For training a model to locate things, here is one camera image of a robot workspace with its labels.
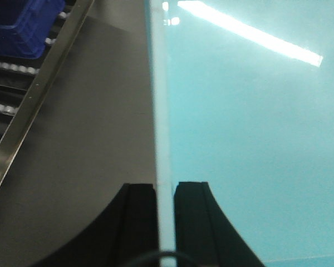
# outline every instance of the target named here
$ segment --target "blue plastic crate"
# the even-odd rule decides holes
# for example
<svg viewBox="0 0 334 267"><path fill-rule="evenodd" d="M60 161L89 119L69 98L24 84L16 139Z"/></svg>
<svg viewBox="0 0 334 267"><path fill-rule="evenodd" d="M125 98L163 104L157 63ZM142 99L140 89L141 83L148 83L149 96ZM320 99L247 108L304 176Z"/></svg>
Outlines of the blue plastic crate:
<svg viewBox="0 0 334 267"><path fill-rule="evenodd" d="M41 56L64 6L64 0L0 0L0 56Z"/></svg>

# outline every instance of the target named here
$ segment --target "roller conveyor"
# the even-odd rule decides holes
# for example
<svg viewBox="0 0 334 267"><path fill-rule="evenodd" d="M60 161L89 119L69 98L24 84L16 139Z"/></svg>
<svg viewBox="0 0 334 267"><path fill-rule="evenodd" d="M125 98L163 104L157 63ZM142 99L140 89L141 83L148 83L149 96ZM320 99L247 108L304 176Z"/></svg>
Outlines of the roller conveyor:
<svg viewBox="0 0 334 267"><path fill-rule="evenodd" d="M0 56L0 184L92 3L93 0L66 1L40 58Z"/></svg>

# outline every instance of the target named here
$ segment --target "turquoise surface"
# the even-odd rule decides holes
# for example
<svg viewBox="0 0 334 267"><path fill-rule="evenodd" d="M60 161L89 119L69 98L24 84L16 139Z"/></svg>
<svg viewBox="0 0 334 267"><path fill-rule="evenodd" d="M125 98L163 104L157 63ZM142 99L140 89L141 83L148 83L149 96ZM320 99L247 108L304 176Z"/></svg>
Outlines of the turquoise surface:
<svg viewBox="0 0 334 267"><path fill-rule="evenodd" d="M167 177L209 182L266 266L334 267L334 1L164 9L152 11L164 17L164 44L152 50L165 55L153 67L165 72L154 92L166 101L155 98Z"/></svg>

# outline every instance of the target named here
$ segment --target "stainless steel edge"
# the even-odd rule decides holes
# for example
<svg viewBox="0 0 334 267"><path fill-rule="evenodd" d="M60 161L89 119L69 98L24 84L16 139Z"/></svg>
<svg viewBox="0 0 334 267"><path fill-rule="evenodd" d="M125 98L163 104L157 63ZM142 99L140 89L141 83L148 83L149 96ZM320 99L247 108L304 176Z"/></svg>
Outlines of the stainless steel edge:
<svg viewBox="0 0 334 267"><path fill-rule="evenodd" d="M77 0L69 19L32 82L19 110L0 141L0 186L14 160L47 92L67 56L94 0Z"/></svg>

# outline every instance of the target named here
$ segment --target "wire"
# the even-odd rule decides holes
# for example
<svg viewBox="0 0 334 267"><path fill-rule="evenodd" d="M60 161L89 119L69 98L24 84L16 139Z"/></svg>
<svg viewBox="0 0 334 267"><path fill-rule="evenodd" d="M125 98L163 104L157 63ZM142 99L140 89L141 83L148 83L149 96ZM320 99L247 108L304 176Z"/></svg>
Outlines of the wire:
<svg viewBox="0 0 334 267"><path fill-rule="evenodd" d="M176 259L182 260L186 263L189 263L189 267L199 267L198 263L193 260L187 254L177 252L177 251L153 251L129 261L128 263L123 264L121 267L139 267L143 264L148 264L152 261L159 260L161 258L174 257Z"/></svg>

